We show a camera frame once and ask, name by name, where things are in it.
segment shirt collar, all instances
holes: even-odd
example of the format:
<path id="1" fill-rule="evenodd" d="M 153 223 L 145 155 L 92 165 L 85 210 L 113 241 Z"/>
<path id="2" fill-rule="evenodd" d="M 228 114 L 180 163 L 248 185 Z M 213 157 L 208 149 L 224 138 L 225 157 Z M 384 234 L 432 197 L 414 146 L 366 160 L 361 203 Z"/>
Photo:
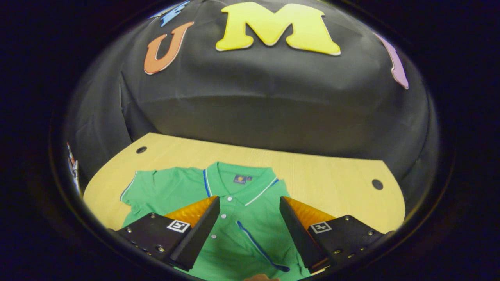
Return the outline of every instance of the shirt collar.
<path id="1" fill-rule="evenodd" d="M 252 175 L 260 175 L 251 182 L 247 181 L 247 185 L 240 191 L 230 193 L 224 185 L 220 171 L 232 172 L 235 174 L 244 174 L 249 172 Z M 205 178 L 205 187 L 211 196 L 231 196 L 236 198 L 245 206 L 250 205 L 263 195 L 278 179 L 269 167 L 248 167 L 227 164 L 223 162 L 215 162 L 203 171 Z"/>

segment black background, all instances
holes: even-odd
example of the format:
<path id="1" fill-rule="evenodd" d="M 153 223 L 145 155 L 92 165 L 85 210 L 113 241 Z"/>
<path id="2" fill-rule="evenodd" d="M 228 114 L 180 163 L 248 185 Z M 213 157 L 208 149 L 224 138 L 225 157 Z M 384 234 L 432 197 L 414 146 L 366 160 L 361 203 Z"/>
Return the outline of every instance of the black background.
<path id="1" fill-rule="evenodd" d="M 494 92 L 499 88 L 494 77 L 498 3 L 354 3 L 425 58 L 419 67 L 435 78 L 430 85 L 445 133 L 453 140 L 456 163 L 448 190 L 421 227 L 389 255 L 346 279 L 498 279 L 499 192 L 493 182 L 499 124 Z M 7 87 L 1 94 L 1 124 L 7 142 L 1 162 L 0 279 L 158 279 L 100 246 L 62 207 L 48 156 L 56 101 L 64 101 L 87 63 L 109 42 L 111 27 L 154 7 L 159 6 L 151 0 L 2 2 L 1 67 Z"/>

